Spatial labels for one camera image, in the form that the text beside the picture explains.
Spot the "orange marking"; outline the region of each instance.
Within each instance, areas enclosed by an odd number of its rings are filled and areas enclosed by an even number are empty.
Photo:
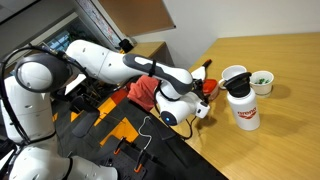
[[[52,116],[52,121],[55,122],[57,119],[58,119],[58,113],[55,113],[55,114]]]
[[[102,119],[106,117],[106,115],[110,113],[111,110],[115,107],[116,104],[113,102],[111,98],[108,98],[103,104],[101,104],[101,106],[98,108],[100,111],[100,116],[94,123],[94,126],[97,126],[102,121]]]
[[[117,155],[117,154],[119,154],[119,152],[120,152],[120,148],[118,148],[116,151],[114,151],[113,154]]]
[[[111,99],[116,103],[119,104],[123,98],[125,98],[128,95],[128,91],[125,89],[119,89],[115,93],[111,95]]]
[[[134,172],[138,173],[142,168],[142,164],[139,164],[138,169],[134,168]]]
[[[79,114],[71,112],[70,121],[73,122],[81,113],[82,111]]]
[[[103,146],[111,135],[118,139],[121,139],[124,136],[127,141],[133,142],[138,137],[138,132],[127,118],[123,118],[122,121],[119,122],[119,124],[100,142],[100,146]]]

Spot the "white cup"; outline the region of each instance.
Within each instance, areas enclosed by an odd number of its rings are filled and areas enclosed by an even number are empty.
[[[271,94],[274,76],[269,71],[257,71],[250,77],[250,85],[256,95],[268,97]]]
[[[239,74],[242,74],[242,73],[245,73],[247,72],[247,69],[244,67],[244,66],[241,66],[241,65],[233,65],[233,66],[229,66],[227,67],[226,69],[224,69],[221,73],[221,77],[222,79],[220,79],[219,81],[219,87],[221,89],[226,89],[223,84],[233,78],[234,76],[236,75],[239,75]]]

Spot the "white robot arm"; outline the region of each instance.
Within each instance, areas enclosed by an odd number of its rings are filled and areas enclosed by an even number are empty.
[[[8,137],[16,143],[25,140],[14,125],[13,111],[29,139],[15,160],[10,179],[63,179],[67,176],[71,179],[117,179],[114,168],[97,166],[81,157],[62,158],[57,154],[49,93],[66,86],[81,71],[111,84],[142,74],[152,74],[162,80],[156,100],[161,117],[168,125],[179,124],[190,114],[203,118],[210,108],[192,92],[193,79],[188,71],[138,55],[119,54],[78,40],[68,47],[66,54],[28,56],[17,63],[15,77],[7,78],[4,83],[12,110],[3,102],[6,95],[1,94]]]
[[[119,54],[83,40],[71,43],[66,54],[84,67],[90,77],[106,83],[118,84],[142,74],[162,80],[156,100],[161,118],[168,125],[177,125],[190,114],[203,118],[210,109],[192,92],[193,78],[185,69],[169,67],[135,54]],[[79,73],[69,72],[70,67],[68,69],[63,63],[57,65],[48,58],[20,61],[16,68],[18,83],[32,92],[50,92]]]

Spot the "plastic bottle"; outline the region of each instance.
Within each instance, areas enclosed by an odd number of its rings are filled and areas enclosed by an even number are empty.
[[[228,90],[227,99],[238,126],[247,131],[260,126],[256,94],[250,87],[250,76],[250,72],[242,73],[223,84]]]

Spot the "cable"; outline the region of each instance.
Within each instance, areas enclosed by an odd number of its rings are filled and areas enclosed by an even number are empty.
[[[152,136],[151,136],[151,135],[142,134],[141,131],[140,131],[141,128],[142,128],[142,127],[144,126],[144,124],[146,123],[146,119],[150,120],[150,117],[149,117],[149,116],[146,116],[146,117],[143,119],[142,125],[141,125],[140,128],[138,129],[138,132],[139,132],[139,134],[140,134],[141,136],[149,138],[149,141],[148,141],[148,143],[146,144],[146,146],[143,148],[143,150],[146,150],[146,149],[147,149],[147,147],[149,146],[149,144],[150,144],[150,142],[151,142],[151,140],[152,140]]]

